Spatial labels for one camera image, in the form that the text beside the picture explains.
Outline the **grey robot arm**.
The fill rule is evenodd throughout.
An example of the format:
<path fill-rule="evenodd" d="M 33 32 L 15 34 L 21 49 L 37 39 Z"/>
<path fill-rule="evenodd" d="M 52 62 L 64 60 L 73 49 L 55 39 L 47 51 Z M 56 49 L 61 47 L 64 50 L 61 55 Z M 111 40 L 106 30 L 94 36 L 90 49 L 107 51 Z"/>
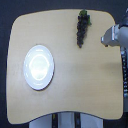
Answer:
<path fill-rule="evenodd" d="M 121 46 L 128 48 L 128 9 L 121 22 L 110 27 L 101 37 L 104 46 Z"/>

